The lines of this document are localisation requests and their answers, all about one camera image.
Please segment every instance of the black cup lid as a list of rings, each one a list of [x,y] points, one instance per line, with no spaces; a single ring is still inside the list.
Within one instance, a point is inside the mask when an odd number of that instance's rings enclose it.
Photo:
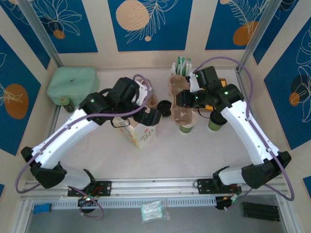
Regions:
[[[171,115],[171,105],[172,103],[168,100],[162,100],[158,103],[157,109],[160,111],[162,116],[168,117]]]

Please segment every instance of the paper cup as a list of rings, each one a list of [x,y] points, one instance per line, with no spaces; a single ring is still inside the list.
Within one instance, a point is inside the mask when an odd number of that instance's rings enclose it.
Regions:
[[[179,129],[183,133],[189,133],[193,129],[195,123],[198,121],[198,115],[193,111],[192,112],[192,122],[189,125],[181,125]]]

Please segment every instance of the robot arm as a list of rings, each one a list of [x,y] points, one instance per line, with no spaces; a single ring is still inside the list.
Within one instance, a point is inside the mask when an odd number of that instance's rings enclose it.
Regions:
[[[112,89],[89,94],[79,104],[79,108],[70,119],[47,140],[34,148],[25,147],[21,151],[26,162],[37,153],[40,154],[30,165],[33,176],[45,188],[63,184],[81,190],[87,188],[87,192],[91,192],[96,187],[96,181],[90,172],[60,164],[60,160],[84,136],[114,118],[113,116],[92,116],[91,114],[127,113],[141,106],[146,97],[147,88],[140,82],[129,78],[120,78]],[[156,125],[160,121],[161,113],[156,109],[151,109],[149,113],[146,113],[146,110],[147,108],[144,107],[134,113],[132,117],[138,123],[146,126]],[[85,119],[79,120],[71,126],[74,121],[82,117]],[[52,142],[43,150],[42,148],[50,141]]]
[[[281,173],[270,152],[285,167],[291,160],[288,152],[280,152],[268,139],[251,113],[246,116],[246,102],[238,88],[229,84],[222,87],[214,67],[208,67],[191,74],[190,90],[184,90],[176,96],[176,103],[181,107],[199,108],[213,106],[214,117],[228,121],[244,143],[252,164],[246,167],[224,167],[213,174],[215,185],[246,183],[251,188],[259,188]],[[268,143],[266,148],[258,133]]]

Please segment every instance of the plastic bag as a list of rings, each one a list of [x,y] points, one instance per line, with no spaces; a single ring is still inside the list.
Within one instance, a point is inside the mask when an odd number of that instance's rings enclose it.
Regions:
[[[167,210],[165,200],[158,200],[141,205],[142,222],[151,222],[155,220],[170,220],[170,214]]]

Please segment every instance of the mounting plate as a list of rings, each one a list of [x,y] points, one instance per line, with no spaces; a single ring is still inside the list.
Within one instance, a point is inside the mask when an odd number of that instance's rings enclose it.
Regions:
[[[233,191],[231,185],[216,187],[213,179],[198,179],[197,183],[199,194],[231,194]]]
[[[111,181],[96,181],[96,188],[89,195],[92,197],[109,197],[111,193],[111,183]],[[83,195],[69,188],[68,197],[83,197]]]

